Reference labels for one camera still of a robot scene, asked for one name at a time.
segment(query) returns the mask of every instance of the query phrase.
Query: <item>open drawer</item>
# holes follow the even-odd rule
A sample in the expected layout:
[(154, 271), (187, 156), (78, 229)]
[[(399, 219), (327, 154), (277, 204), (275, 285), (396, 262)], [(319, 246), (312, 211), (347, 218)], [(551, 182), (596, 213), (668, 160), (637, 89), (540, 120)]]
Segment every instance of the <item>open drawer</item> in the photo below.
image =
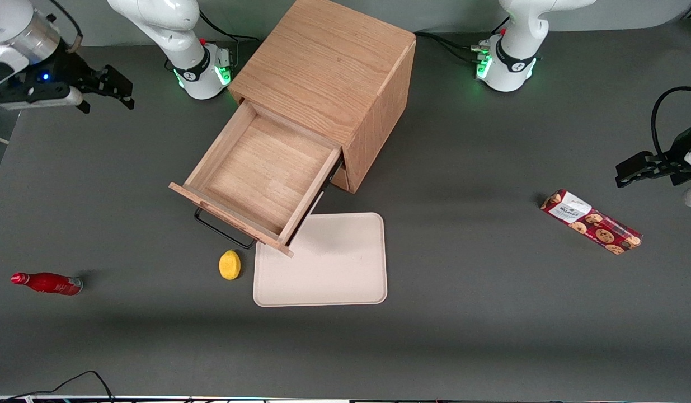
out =
[(183, 186), (213, 216), (292, 256), (288, 245), (340, 161), (341, 148), (248, 100)]

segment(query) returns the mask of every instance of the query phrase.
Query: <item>drawer handle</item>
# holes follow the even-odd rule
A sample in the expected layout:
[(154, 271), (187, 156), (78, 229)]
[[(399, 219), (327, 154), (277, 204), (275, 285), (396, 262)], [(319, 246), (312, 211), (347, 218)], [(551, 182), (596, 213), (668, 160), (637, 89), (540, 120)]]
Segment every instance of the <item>drawer handle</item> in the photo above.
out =
[(242, 247), (242, 248), (245, 248), (245, 249), (251, 249), (251, 248), (253, 247), (253, 245), (256, 243), (256, 240), (251, 240), (251, 243), (249, 243), (248, 245), (246, 245), (245, 243), (242, 243), (242, 242), (240, 242), (239, 240), (230, 237), (230, 235), (226, 234), (225, 232), (220, 231), (220, 229), (218, 229), (218, 228), (216, 228), (216, 227), (213, 227), (213, 225), (211, 225), (211, 224), (209, 224), (208, 222), (205, 222), (204, 220), (201, 219), (200, 215), (201, 215), (201, 212), (202, 212), (202, 211), (204, 211), (204, 209), (202, 209), (202, 208), (200, 208), (200, 207), (197, 208), (196, 211), (194, 212), (194, 218), (196, 219), (196, 221), (198, 221), (198, 222), (200, 222), (202, 225), (204, 225), (204, 227), (206, 227), (206, 228), (210, 229), (211, 231), (213, 231), (213, 232), (215, 232), (215, 233), (221, 235), (221, 236), (224, 237), (224, 238), (227, 238), (228, 240), (230, 240), (230, 241), (233, 242), (234, 244), (236, 244), (236, 245), (238, 245), (238, 246), (240, 246), (240, 247)]

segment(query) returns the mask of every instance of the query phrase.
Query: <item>bottle cap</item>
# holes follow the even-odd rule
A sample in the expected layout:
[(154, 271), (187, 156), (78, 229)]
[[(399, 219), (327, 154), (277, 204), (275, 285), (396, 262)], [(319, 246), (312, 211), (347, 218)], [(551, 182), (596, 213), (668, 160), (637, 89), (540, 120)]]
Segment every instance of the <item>bottle cap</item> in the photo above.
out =
[(25, 284), (27, 281), (30, 281), (30, 275), (25, 273), (14, 273), (10, 280), (15, 284)]

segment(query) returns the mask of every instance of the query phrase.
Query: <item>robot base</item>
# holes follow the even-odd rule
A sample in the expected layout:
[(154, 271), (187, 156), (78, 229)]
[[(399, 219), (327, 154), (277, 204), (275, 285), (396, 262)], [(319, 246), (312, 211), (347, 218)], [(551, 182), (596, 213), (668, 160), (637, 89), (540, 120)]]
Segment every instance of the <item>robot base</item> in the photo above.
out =
[(187, 81), (174, 71), (179, 85), (192, 99), (197, 100), (212, 99), (231, 82), (231, 57), (228, 49), (219, 48), (215, 44), (205, 44), (204, 48), (210, 53), (210, 64), (199, 79)]
[[(494, 49), (497, 41), (502, 38), (500, 34), (491, 36), (489, 39), (480, 41), (480, 46), (487, 46)], [(477, 66), (475, 78), (486, 82), (493, 90), (500, 92), (512, 92), (519, 89), (524, 82), (532, 76), (532, 67), (537, 60), (535, 59), (528, 66), (524, 66), (521, 71), (511, 72), (507, 65), (499, 60), (496, 54), (487, 54)]]

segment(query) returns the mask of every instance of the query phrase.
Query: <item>wood grain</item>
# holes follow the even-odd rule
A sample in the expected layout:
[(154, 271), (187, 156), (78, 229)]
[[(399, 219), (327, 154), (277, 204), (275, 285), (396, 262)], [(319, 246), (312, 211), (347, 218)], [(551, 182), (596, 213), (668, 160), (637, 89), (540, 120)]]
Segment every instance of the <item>wood grain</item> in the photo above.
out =
[(203, 193), (280, 234), (332, 151), (258, 115), (215, 169)]
[(346, 145), (413, 42), (411, 32), (337, 3), (297, 0), (230, 91)]
[(291, 235), (293, 235), (296, 226), (301, 221), (301, 217), (304, 214), (309, 213), (307, 211), (308, 207), (312, 201), (318, 197), (323, 182), (325, 182), (327, 179), (328, 174), (330, 174), (330, 171), (332, 171), (333, 166), (337, 162), (338, 158), (340, 158), (340, 147), (333, 148), (331, 150), (330, 155), (325, 160), (325, 163), (322, 164), (322, 168), (320, 168), (320, 171), (315, 176), (315, 179), (312, 181), (310, 187), (301, 198), (298, 207), (296, 207), (294, 210), (294, 214), (291, 214), (291, 218), (281, 231), (281, 235), (278, 237), (278, 242), (288, 242), (288, 239), (291, 237)]
[(184, 196), (194, 202), (196, 206), (204, 209), (218, 219), (228, 222), (228, 224), (249, 235), (250, 237), (253, 237), (253, 239), (259, 240), (266, 245), (274, 247), (286, 255), (289, 255), (289, 257), (293, 257), (293, 252), (291, 252), (288, 247), (282, 245), (276, 240), (276, 234), (270, 232), (268, 229), (258, 226), (256, 223), (249, 222), (248, 219), (238, 216), (237, 213), (231, 212), (228, 207), (220, 205), (217, 201), (214, 201), (199, 191), (184, 188), (173, 182), (169, 184), (169, 189), (176, 191), (177, 193), (181, 194), (181, 196)]
[(340, 189), (343, 189), (345, 191), (350, 191), (350, 187), (347, 184), (347, 174), (345, 173), (345, 164), (337, 170), (337, 172), (335, 173), (335, 176), (333, 176), (333, 180), (330, 181), (330, 183), (334, 184), (335, 186), (338, 186)]
[(231, 148), (236, 145), (246, 128), (251, 125), (256, 115), (256, 110), (247, 103), (238, 107), (184, 184), (196, 189), (204, 186), (220, 162), (231, 152)]
[(392, 128), (407, 105), (410, 72), (415, 56), (415, 41), (402, 53), (392, 76), (384, 83), (373, 106), (355, 131), (350, 143), (343, 147), (346, 162), (348, 191), (355, 193), (363, 183), (365, 174), (378, 156)]
[(313, 141), (317, 141), (318, 143), (320, 143), (320, 144), (322, 144), (328, 148), (340, 147), (340, 145), (338, 145), (338, 143), (335, 143), (335, 141), (330, 140), (329, 138), (327, 138), (325, 136), (319, 135), (318, 133), (315, 133), (314, 131), (308, 130), (307, 128), (304, 128), (301, 125), (297, 125), (296, 123), (294, 123), (293, 121), (291, 121), (287, 118), (284, 118), (280, 115), (276, 115), (276, 113), (271, 112), (270, 110), (267, 110), (266, 108), (264, 108), (258, 104), (255, 104), (251, 101), (249, 101), (248, 103), (253, 107), (254, 110), (256, 110), (256, 112), (259, 115), (266, 117), (266, 118), (269, 118), (276, 123), (284, 125), (287, 128), (289, 128), (289, 129), (291, 129), (297, 133), (300, 133), (301, 135), (307, 136), (307, 137), (311, 138), (311, 140), (313, 140)]

